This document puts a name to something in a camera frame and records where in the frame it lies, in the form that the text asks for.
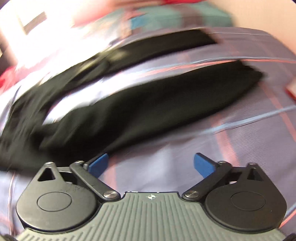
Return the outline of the black pants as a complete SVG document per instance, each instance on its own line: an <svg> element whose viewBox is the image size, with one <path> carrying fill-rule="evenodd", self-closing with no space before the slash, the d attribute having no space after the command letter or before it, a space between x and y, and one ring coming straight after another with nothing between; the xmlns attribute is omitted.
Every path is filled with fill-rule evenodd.
<svg viewBox="0 0 296 241"><path fill-rule="evenodd" d="M74 109L44 124L53 103L95 80L164 55L214 45L200 29L169 33L99 53L25 92L11 107L1 135L1 169L37 171L111 154L229 106L263 74L240 60L162 78Z"/></svg>

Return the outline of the teal patchwork blanket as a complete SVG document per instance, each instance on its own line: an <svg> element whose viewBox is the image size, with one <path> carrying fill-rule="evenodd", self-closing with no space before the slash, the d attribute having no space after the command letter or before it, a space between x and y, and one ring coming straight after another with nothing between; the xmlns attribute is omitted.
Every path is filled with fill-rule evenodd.
<svg viewBox="0 0 296 241"><path fill-rule="evenodd" d="M206 1L190 4L146 6L129 11L119 9L106 16L115 30L126 30L131 34L159 29L191 27L232 27L229 13Z"/></svg>

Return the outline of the red folded cloth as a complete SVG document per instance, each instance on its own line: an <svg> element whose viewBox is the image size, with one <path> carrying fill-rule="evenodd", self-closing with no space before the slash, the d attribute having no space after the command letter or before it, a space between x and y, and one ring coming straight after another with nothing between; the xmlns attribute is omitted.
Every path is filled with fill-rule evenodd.
<svg viewBox="0 0 296 241"><path fill-rule="evenodd" d="M296 101L296 85L295 84L291 83L287 85L287 87L285 88L285 91L291 99Z"/></svg>

